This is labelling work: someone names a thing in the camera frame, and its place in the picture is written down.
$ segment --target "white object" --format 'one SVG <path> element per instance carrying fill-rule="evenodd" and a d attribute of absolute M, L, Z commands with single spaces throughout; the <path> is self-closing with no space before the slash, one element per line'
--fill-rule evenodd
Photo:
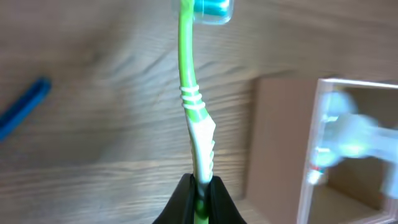
<path fill-rule="evenodd" d="M 398 198 L 398 131 L 380 128 L 372 118 L 360 114 L 341 114 L 325 126 L 325 136 L 317 149 L 315 166 L 330 167 L 344 157 L 374 156 L 393 163 L 384 191 Z"/>

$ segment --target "blue object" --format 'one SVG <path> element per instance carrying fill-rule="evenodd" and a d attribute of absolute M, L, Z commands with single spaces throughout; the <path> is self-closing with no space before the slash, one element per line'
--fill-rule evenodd
<path fill-rule="evenodd" d="M 47 96 L 51 89 L 48 78 L 38 79 L 4 114 L 0 116 L 0 141 L 4 140 L 24 118 Z"/>
<path fill-rule="evenodd" d="M 194 11 L 211 16 L 227 16 L 231 7 L 230 0 L 195 0 Z"/>

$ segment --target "wood grain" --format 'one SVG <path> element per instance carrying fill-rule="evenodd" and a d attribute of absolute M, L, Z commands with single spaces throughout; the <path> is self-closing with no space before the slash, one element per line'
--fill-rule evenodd
<path fill-rule="evenodd" d="M 253 80 L 394 80 L 397 5 L 240 0 L 229 24 L 195 26 L 215 174 L 234 198 L 244 192 Z M 170 3 L 2 0 L 0 30 L 0 111 L 40 74 L 53 80 L 0 144 L 2 223 L 151 223 L 192 171 Z"/>

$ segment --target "toothbrush head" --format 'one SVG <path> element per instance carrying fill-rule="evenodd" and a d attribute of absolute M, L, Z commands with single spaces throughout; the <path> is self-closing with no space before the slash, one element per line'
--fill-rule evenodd
<path fill-rule="evenodd" d="M 232 18 L 234 0 L 187 1 L 193 1 L 194 21 L 196 23 L 223 25 Z M 181 0 L 173 0 L 173 3 L 174 8 L 179 10 Z"/>

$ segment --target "wooden surface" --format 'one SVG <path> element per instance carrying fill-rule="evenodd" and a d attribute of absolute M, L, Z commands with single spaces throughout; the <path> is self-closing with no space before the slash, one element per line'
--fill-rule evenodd
<path fill-rule="evenodd" d="M 229 24 L 195 27 L 197 77 L 217 124 L 215 174 L 237 201 L 253 80 L 338 74 L 391 82 L 397 6 L 238 0 Z M 53 80 L 45 103 L 0 144 L 2 223 L 153 221 L 192 171 L 176 36 L 164 0 L 0 1 L 0 110 L 41 73 Z"/>

